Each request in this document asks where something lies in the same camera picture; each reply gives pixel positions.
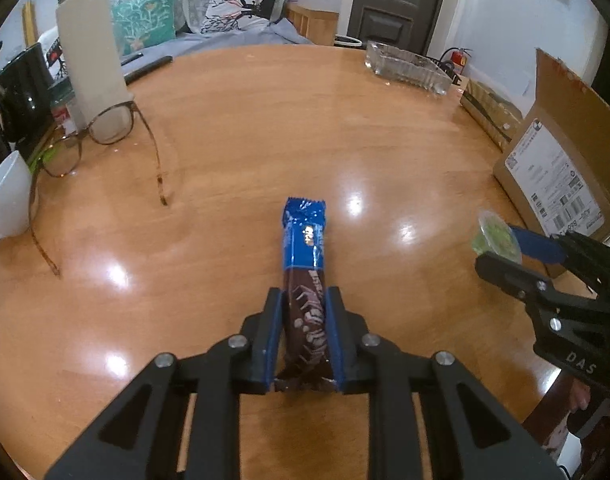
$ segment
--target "tree print pillow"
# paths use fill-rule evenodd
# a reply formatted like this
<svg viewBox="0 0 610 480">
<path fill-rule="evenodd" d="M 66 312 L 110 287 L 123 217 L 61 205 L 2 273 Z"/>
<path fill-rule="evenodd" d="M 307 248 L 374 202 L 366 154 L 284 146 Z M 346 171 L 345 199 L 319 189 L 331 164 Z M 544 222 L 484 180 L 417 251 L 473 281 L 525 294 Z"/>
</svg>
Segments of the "tree print pillow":
<svg viewBox="0 0 610 480">
<path fill-rule="evenodd" d="M 210 0 L 201 24 L 201 34 L 267 27 L 275 1 Z"/>
<path fill-rule="evenodd" d="M 112 17 L 115 35 L 124 38 L 124 56 L 176 38 L 174 0 L 117 0 Z"/>
</svg>

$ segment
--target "brown wrapper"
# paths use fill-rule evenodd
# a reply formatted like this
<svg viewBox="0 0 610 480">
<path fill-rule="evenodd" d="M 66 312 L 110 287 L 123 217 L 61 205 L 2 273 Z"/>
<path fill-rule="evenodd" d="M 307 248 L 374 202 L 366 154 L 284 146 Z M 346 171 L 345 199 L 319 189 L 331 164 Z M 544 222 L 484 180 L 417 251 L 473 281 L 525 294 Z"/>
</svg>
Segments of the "brown wrapper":
<svg viewBox="0 0 610 480">
<path fill-rule="evenodd" d="M 286 366 L 275 388 L 334 391 L 325 334 L 325 272 L 290 267 L 283 285 Z"/>
</svg>

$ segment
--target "door panel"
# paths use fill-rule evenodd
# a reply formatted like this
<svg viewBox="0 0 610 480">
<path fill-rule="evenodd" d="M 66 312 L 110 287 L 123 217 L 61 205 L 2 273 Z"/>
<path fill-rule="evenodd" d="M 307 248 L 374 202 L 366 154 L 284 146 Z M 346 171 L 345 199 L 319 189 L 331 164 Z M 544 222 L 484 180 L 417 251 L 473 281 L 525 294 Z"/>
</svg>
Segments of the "door panel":
<svg viewBox="0 0 610 480">
<path fill-rule="evenodd" d="M 442 0 L 354 0 L 348 34 L 424 54 Z"/>
</svg>

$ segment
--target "teal pillow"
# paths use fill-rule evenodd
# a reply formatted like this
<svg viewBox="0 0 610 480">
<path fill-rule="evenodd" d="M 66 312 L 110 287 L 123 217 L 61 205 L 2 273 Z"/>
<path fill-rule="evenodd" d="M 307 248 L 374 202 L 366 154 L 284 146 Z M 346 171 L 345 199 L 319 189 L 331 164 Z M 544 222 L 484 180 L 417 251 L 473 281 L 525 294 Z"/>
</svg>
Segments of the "teal pillow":
<svg viewBox="0 0 610 480">
<path fill-rule="evenodd" d="M 117 0 L 112 17 L 114 33 L 123 37 L 117 44 L 124 46 L 124 56 L 176 38 L 174 0 Z"/>
</svg>

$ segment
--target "gray blanket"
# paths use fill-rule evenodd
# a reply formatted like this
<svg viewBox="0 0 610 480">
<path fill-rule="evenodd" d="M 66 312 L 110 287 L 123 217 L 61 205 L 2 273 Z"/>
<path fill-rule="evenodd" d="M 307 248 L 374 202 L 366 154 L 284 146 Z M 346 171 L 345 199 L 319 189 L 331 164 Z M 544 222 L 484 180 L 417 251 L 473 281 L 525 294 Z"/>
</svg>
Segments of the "gray blanket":
<svg viewBox="0 0 610 480">
<path fill-rule="evenodd" d="M 266 28 L 256 30 L 179 34 L 175 40 L 141 50 L 143 57 L 125 65 L 123 71 L 127 74 L 162 56 L 186 56 L 215 48 L 257 44 L 311 44 L 311 41 L 300 36 L 294 26 L 285 18 L 277 23 L 270 23 Z"/>
</svg>

